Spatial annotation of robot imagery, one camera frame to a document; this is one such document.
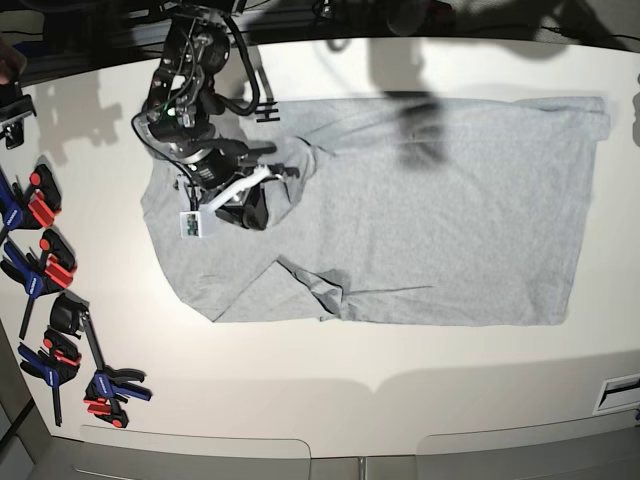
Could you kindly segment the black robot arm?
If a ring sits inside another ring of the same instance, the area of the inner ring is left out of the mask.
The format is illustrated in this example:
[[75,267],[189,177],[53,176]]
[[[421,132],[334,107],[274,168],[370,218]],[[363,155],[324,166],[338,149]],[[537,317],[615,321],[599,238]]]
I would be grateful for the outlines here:
[[[268,223],[264,185],[283,171],[259,160],[276,148],[270,142],[223,134],[218,125],[225,114],[248,117],[259,105],[256,73],[234,20],[241,10],[235,1],[181,2],[147,98],[131,126],[155,159],[178,169],[192,209],[208,207],[228,223],[263,230]],[[215,87],[233,48],[248,76],[247,103],[229,99]]]

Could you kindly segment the person's hand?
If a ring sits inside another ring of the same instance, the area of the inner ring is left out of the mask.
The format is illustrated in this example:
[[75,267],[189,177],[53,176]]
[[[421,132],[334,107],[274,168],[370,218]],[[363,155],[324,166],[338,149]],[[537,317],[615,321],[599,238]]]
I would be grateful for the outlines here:
[[13,46],[0,39],[0,84],[16,80],[24,71],[27,58]]

